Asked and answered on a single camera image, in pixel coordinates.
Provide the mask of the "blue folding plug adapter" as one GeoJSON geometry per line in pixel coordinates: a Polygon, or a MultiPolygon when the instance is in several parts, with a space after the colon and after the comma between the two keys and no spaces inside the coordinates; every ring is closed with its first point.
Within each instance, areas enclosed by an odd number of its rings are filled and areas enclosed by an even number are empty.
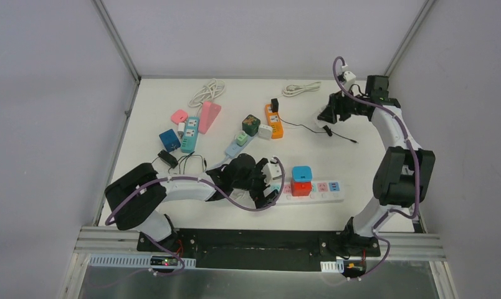
{"type": "Polygon", "coordinates": [[[313,179],[312,169],[309,166],[294,166],[292,179],[296,183],[307,183],[313,179]]]}

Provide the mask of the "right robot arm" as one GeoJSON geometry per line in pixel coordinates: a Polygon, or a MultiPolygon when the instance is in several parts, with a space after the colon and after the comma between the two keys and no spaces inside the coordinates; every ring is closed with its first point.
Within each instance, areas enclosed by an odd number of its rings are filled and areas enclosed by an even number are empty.
{"type": "Polygon", "coordinates": [[[403,120],[401,104],[389,95],[388,77],[370,75],[359,97],[346,89],[353,84],[352,80],[347,80],[345,75],[337,79],[340,91],[330,94],[328,103],[318,112],[317,121],[326,128],[351,116],[365,116],[386,148],[373,179],[373,197],[338,236],[342,251],[356,255],[364,247],[378,243],[376,235],[380,227],[393,215],[408,219],[418,215],[436,156],[411,136],[403,120]]]}

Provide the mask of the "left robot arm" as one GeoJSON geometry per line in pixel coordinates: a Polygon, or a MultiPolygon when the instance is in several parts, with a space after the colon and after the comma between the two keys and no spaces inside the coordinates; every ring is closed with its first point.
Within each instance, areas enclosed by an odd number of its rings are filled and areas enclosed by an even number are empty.
{"type": "Polygon", "coordinates": [[[240,154],[197,175],[160,176],[150,163],[141,163],[105,188],[110,207],[105,225],[119,230],[135,230],[152,238],[162,252],[175,247],[176,235],[170,218],[158,212],[164,202],[227,200],[249,212],[260,212],[276,205],[282,191],[271,187],[279,179],[285,184],[285,168],[274,156],[256,161],[240,154]]]}

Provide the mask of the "white multicolour power strip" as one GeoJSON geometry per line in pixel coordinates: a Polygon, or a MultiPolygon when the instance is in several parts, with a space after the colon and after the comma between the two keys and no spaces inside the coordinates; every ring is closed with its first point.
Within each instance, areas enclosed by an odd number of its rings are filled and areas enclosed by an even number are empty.
{"type": "Polygon", "coordinates": [[[284,183],[283,189],[280,189],[281,186],[281,181],[274,181],[264,191],[266,196],[278,191],[280,197],[276,205],[280,206],[340,203],[345,200],[345,191],[338,181],[302,183],[301,190],[295,189],[295,183],[290,180],[284,183]]]}

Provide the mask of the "white tiger cube adapter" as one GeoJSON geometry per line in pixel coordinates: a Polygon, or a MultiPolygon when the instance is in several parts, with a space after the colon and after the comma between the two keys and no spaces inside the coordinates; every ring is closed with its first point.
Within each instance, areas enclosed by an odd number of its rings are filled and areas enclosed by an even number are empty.
{"type": "Polygon", "coordinates": [[[317,113],[314,117],[314,122],[319,128],[324,128],[328,123],[324,120],[319,119],[319,114],[317,113]]]}

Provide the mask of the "red cube socket adapter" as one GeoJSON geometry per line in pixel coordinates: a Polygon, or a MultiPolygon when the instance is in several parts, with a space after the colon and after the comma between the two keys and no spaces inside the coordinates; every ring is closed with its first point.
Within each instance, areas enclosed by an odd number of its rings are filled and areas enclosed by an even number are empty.
{"type": "Polygon", "coordinates": [[[307,182],[297,182],[294,179],[290,182],[291,195],[295,197],[309,196],[313,186],[310,181],[307,182]]]}

